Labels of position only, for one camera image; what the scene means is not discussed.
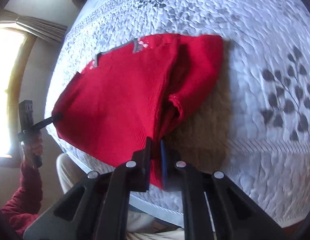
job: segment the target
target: white wall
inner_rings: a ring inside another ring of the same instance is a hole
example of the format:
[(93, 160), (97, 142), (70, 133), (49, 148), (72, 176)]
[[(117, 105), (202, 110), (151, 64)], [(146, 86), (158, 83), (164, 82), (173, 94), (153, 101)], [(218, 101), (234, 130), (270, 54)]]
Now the white wall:
[(71, 27), (80, 8), (72, 0), (10, 0), (5, 9)]
[[(45, 101), (59, 49), (37, 38), (26, 65), (19, 101), (33, 101), (35, 122), (44, 119)], [(41, 210), (44, 211), (62, 196), (56, 171), (56, 158), (62, 151), (45, 129), (42, 136), (44, 155), (43, 166), (39, 170), (44, 192)], [(11, 198), (18, 186), (19, 169), (0, 168), (0, 206)]]

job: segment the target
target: quilted bedspread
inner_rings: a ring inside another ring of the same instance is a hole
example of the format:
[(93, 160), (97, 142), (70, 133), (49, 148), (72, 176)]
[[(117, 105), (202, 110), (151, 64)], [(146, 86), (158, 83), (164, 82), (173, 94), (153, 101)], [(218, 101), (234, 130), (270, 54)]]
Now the quilted bedspread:
[[(202, 171), (223, 171), (282, 227), (304, 219), (310, 210), (310, 14), (300, 0), (88, 0), (66, 36), (45, 117), (97, 53), (156, 33), (218, 34), (225, 46), (213, 92), (167, 144)], [(53, 125), (47, 130), (89, 168), (113, 170), (60, 140)], [(183, 224), (180, 192), (151, 186), (130, 200)]]

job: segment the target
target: curtain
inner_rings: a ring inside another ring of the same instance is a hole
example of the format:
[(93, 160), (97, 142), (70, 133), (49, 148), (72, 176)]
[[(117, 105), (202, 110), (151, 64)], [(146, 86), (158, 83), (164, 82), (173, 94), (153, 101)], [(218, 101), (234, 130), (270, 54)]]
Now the curtain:
[(63, 42), (67, 26), (30, 16), (18, 15), (8, 10), (0, 12), (0, 27), (16, 27), (49, 43)]

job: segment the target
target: mattress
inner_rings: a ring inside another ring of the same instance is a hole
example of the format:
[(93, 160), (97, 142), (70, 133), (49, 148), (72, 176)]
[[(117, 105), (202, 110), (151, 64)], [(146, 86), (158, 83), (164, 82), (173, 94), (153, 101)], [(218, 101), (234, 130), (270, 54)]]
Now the mattress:
[[(219, 80), (165, 141), (204, 172), (223, 171), (280, 226), (310, 210), (310, 14), (301, 0), (88, 0), (66, 36), (45, 108), (99, 52), (156, 33), (224, 38)], [(114, 168), (49, 134), (85, 171)], [(150, 186), (130, 204), (183, 226), (180, 192)]]

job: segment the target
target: red fabric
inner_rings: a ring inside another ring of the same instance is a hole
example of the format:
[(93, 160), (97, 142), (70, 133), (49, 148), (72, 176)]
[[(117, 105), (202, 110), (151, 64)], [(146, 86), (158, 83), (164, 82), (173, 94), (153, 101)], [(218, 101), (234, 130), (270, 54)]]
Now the red fabric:
[(77, 73), (52, 114), (58, 135), (112, 166), (153, 140), (150, 182), (161, 187), (158, 142), (195, 112), (212, 90), (223, 60), (217, 35), (160, 34), (103, 54)]
[(20, 170), (20, 187), (1, 211), (17, 234), (23, 237), (27, 227), (38, 218), (42, 189), (38, 170), (29, 167), (26, 163), (21, 164)]

